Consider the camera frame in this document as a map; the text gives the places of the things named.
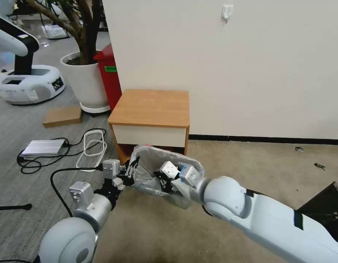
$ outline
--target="wooden cabinet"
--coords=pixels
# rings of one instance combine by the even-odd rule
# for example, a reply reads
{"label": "wooden cabinet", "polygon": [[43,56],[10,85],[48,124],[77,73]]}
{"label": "wooden cabinet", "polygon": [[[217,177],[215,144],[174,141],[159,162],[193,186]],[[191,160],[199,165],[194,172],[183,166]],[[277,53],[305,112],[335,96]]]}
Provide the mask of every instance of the wooden cabinet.
{"label": "wooden cabinet", "polygon": [[186,154],[190,126],[187,91],[126,89],[108,118],[124,164],[139,144]]}

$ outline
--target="white planter pot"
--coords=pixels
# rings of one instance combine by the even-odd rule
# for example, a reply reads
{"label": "white planter pot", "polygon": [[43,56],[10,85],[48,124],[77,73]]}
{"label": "white planter pot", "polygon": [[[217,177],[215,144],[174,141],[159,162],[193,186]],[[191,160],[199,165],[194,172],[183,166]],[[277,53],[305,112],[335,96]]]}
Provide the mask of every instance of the white planter pot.
{"label": "white planter pot", "polygon": [[79,54],[80,52],[74,52],[60,59],[63,76],[68,80],[84,111],[101,113],[110,110],[98,64],[66,64],[67,61],[78,57]]}

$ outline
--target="cabinet top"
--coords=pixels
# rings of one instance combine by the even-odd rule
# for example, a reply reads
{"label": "cabinet top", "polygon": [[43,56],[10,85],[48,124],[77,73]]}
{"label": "cabinet top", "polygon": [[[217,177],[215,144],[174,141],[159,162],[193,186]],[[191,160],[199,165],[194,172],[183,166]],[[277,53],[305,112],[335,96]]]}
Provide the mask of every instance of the cabinet top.
{"label": "cabinet top", "polygon": [[187,128],[188,91],[126,89],[108,118],[112,125]]}

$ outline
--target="transparent plastic bag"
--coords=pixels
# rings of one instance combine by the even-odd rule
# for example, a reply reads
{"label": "transparent plastic bag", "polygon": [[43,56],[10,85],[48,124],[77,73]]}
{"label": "transparent plastic bag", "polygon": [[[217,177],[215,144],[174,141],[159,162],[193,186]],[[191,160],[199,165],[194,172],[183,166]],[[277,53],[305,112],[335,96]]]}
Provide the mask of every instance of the transparent plastic bag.
{"label": "transparent plastic bag", "polygon": [[130,164],[138,157],[140,157],[138,166],[133,171],[135,181],[133,188],[147,194],[161,196],[169,203],[182,209],[187,209],[192,204],[191,200],[186,199],[180,193],[169,194],[163,192],[160,181],[154,176],[153,172],[159,171],[164,162],[171,161],[179,169],[185,165],[192,165],[203,176],[204,169],[200,162],[179,153],[147,145],[138,145],[134,148]]}

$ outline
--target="cardboard box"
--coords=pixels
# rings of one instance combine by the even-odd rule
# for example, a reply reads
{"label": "cardboard box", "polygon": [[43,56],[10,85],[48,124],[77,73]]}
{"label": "cardboard box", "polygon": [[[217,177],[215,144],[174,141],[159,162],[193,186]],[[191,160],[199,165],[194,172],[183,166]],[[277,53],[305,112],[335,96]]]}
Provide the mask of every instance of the cardboard box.
{"label": "cardboard box", "polygon": [[81,123],[80,106],[53,108],[47,111],[43,125],[45,128]]}

